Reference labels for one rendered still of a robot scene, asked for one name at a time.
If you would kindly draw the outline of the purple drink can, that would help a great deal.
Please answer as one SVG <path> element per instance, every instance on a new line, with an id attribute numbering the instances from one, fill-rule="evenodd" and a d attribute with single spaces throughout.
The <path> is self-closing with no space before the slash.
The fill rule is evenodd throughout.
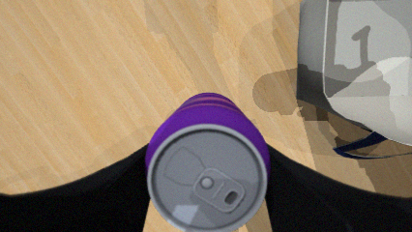
<path id="1" fill-rule="evenodd" d="M 155 208 L 184 232 L 232 232 L 245 225 L 263 203 L 270 174 L 262 134 L 217 93 L 187 99 L 156 130 L 145 156 Z"/>

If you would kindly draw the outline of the white tote bag with blue handles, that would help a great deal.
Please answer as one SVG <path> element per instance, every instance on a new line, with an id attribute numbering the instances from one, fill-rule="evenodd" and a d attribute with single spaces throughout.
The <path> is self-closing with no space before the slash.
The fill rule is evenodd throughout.
<path id="1" fill-rule="evenodd" d="M 390 139 L 412 146 L 412 96 L 338 97 L 325 94 L 324 63 L 329 2 L 374 0 L 302 0 L 297 46 L 297 100 L 320 107 L 356 126 L 370 131 L 366 137 L 334 147 L 345 158 L 370 160 L 356 150 Z"/>

